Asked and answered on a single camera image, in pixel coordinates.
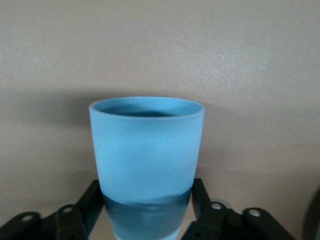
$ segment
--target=light blue tumbler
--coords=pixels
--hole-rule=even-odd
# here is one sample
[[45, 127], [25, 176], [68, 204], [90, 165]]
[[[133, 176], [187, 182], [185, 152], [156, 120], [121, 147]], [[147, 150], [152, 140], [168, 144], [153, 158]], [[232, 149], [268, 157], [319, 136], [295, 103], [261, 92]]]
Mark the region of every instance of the light blue tumbler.
[[176, 239], [194, 182], [205, 108], [173, 97], [89, 106], [100, 187], [118, 240]]

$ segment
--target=blue cup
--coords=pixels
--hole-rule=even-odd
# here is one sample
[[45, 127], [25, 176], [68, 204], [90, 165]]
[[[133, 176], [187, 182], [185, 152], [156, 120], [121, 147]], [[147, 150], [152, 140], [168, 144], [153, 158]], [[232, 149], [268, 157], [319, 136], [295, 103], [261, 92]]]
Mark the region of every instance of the blue cup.
[[174, 240], [185, 216], [205, 108], [186, 99], [109, 98], [89, 106], [100, 188], [118, 240]]

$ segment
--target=beige wall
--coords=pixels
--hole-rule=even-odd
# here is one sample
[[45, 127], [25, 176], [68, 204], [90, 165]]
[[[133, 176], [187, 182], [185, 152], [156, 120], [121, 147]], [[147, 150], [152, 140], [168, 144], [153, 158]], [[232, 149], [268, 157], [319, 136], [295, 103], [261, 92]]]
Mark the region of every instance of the beige wall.
[[97, 177], [89, 103], [154, 95], [206, 106], [212, 198], [301, 237], [320, 186], [319, 1], [2, 0], [0, 57], [0, 225]]

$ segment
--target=cup rim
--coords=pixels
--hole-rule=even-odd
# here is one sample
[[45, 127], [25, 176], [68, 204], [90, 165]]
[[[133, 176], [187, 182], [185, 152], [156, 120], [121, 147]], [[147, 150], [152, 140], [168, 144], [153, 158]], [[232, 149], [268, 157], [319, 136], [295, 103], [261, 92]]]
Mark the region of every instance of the cup rim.
[[[177, 101], [177, 102], [185, 102], [190, 105], [196, 105], [199, 107], [199, 110], [188, 113], [188, 114], [181, 114], [181, 115], [174, 115], [174, 116], [132, 116], [132, 115], [120, 115], [120, 114], [113, 114], [109, 112], [100, 111], [95, 108], [95, 106], [102, 102], [108, 102], [108, 101], [114, 101], [114, 100], [125, 100], [125, 99], [166, 99], [171, 101]], [[109, 116], [113, 118], [121, 118], [121, 119], [135, 119], [135, 120], [146, 120], [146, 119], [152, 119], [152, 120], [172, 120], [172, 119], [179, 119], [179, 118], [186, 118], [186, 117], [192, 117], [196, 116], [198, 114], [201, 114], [205, 111], [205, 106], [203, 106], [201, 103], [189, 99], [184, 98], [178, 98], [178, 97], [169, 97], [169, 96], [121, 96], [121, 97], [111, 97], [111, 98], [105, 98], [98, 101], [95, 101], [89, 105], [89, 111], [101, 114], [103, 116]]]

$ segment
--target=gray wall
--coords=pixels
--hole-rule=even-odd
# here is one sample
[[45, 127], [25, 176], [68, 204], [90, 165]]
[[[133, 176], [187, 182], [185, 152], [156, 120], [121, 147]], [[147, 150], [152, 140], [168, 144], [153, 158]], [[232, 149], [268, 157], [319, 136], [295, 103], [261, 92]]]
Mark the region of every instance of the gray wall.
[[206, 106], [212, 198], [301, 237], [320, 187], [320, 1], [2, 0], [0, 59], [0, 225], [97, 177], [89, 103], [153, 95]]

